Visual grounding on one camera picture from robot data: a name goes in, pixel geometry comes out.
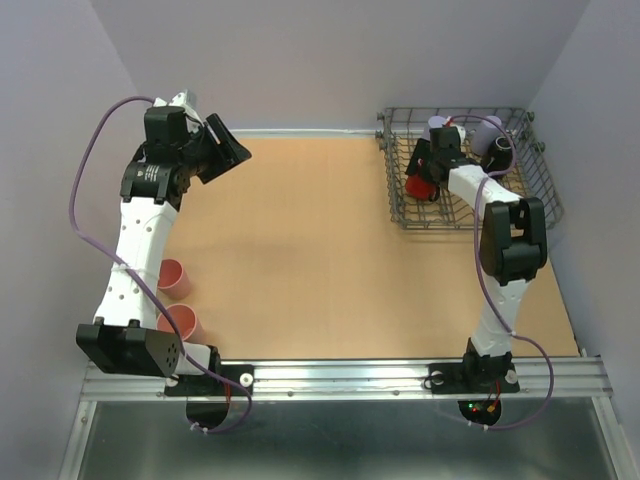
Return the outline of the red mug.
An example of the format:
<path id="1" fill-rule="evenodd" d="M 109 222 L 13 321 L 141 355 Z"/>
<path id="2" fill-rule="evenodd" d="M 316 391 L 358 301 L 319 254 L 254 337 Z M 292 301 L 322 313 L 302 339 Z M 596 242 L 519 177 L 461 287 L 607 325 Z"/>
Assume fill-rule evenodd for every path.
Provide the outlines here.
<path id="1" fill-rule="evenodd" d="M 423 180 L 418 174 L 407 177 L 405 191 L 410 197 L 420 201 L 436 202 L 440 198 L 440 187 Z"/>

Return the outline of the lavender plastic cup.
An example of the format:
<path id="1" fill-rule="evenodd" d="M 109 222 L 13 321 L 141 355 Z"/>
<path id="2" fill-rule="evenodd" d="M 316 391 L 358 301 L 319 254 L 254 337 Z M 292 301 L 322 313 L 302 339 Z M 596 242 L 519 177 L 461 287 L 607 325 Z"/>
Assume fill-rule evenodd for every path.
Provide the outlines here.
<path id="1" fill-rule="evenodd" d="M 485 155 L 492 142 L 502 135 L 502 121 L 497 116 L 483 117 L 473 133 L 470 142 L 471 151 L 478 156 Z"/>

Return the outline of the black mug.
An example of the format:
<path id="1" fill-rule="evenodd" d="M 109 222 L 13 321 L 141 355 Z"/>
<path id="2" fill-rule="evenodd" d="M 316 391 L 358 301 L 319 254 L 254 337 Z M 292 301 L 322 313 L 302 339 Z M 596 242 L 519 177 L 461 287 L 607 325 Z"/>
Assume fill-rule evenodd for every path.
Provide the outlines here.
<path id="1" fill-rule="evenodd" d="M 513 161 L 513 148 L 506 136 L 496 137 L 482 156 L 481 166 L 486 173 L 506 171 Z"/>

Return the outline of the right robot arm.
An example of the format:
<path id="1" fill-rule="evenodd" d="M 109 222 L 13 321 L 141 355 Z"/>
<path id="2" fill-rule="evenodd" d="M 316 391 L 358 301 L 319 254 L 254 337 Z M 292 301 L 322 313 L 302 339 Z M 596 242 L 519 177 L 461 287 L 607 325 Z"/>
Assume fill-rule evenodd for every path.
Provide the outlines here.
<path id="1" fill-rule="evenodd" d="M 463 153 L 464 137 L 450 119 L 431 119 L 406 169 L 409 195 L 434 202 L 448 191 L 474 215 L 474 261 L 485 304 L 462 360 L 430 367 L 429 387 L 443 394 L 515 386 L 515 322 L 526 290 L 547 261 L 541 200 L 503 187 Z"/>

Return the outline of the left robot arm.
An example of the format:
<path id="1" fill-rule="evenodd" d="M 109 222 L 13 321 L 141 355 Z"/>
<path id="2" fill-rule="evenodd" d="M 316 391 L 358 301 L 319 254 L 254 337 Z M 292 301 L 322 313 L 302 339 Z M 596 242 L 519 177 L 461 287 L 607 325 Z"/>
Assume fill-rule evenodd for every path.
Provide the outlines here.
<path id="1" fill-rule="evenodd" d="M 206 119 L 182 105 L 144 114 L 145 140 L 127 164 L 120 186 L 120 229 L 107 288 L 76 343 L 104 373 L 188 375 L 199 393 L 215 392 L 223 371 L 217 353 L 190 345 L 175 326 L 156 328 L 163 307 L 156 291 L 169 233 L 192 178 L 207 184 L 250 159 L 250 152 L 217 114 Z"/>

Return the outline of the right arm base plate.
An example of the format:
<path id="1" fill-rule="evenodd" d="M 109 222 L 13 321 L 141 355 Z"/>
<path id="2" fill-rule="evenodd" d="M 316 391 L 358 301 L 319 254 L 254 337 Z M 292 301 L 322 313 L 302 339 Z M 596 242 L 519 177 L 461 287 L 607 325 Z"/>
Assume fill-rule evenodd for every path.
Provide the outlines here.
<path id="1" fill-rule="evenodd" d="M 433 363 L 429 365 L 430 389 L 434 394 L 518 393 L 520 384 L 513 363 L 471 365 L 470 363 Z"/>

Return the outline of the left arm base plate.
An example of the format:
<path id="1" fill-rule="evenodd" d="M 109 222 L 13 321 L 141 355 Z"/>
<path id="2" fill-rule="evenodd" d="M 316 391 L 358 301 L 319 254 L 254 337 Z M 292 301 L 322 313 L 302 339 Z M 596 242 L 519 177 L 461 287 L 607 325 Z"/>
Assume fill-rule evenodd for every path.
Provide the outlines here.
<path id="1" fill-rule="evenodd" d="M 252 364 L 226 364 L 221 365 L 220 376 L 242 385 L 241 381 L 249 381 L 254 377 Z M 208 375 L 182 375 L 173 383 L 166 381 L 164 395 L 167 397 L 224 397 L 228 390 L 224 383 L 211 378 Z"/>

